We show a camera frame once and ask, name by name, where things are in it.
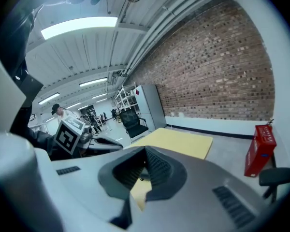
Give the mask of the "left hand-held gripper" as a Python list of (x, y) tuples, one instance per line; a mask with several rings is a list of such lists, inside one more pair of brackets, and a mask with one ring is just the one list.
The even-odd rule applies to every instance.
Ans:
[(97, 156), (123, 149), (117, 141), (94, 134), (91, 124), (72, 116), (61, 120), (54, 140), (71, 156)]

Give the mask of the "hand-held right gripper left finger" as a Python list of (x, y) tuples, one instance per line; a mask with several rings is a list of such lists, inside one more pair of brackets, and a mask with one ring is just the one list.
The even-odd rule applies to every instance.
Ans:
[(98, 181), (108, 196), (127, 200), (146, 167), (146, 161), (145, 147), (137, 147), (102, 166), (98, 172)]

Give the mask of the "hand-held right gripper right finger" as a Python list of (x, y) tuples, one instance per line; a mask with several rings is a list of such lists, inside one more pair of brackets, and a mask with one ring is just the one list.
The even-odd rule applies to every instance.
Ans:
[(150, 146), (145, 147), (146, 169), (152, 190), (146, 194), (146, 201), (161, 201), (172, 198), (184, 186), (187, 170), (179, 161), (160, 153)]

